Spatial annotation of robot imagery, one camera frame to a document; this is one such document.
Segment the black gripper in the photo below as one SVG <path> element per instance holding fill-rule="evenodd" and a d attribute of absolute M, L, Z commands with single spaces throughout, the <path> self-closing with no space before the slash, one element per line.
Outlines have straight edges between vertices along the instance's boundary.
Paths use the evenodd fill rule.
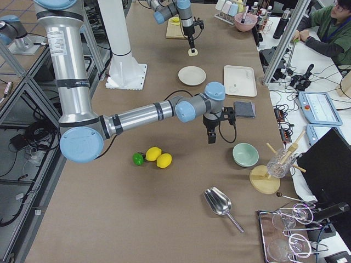
<path fill-rule="evenodd" d="M 184 32 L 184 35 L 186 36 L 186 38 L 188 39 L 188 43 L 190 46 L 188 53 L 192 54 L 196 51 L 195 42 L 194 42 L 195 28 L 194 28 L 194 26 L 184 26 L 183 32 Z"/>
<path fill-rule="evenodd" d="M 216 142 L 216 127 L 219 126 L 222 113 L 205 113 L 202 122 L 206 127 L 208 135 L 208 143 L 214 144 Z"/>

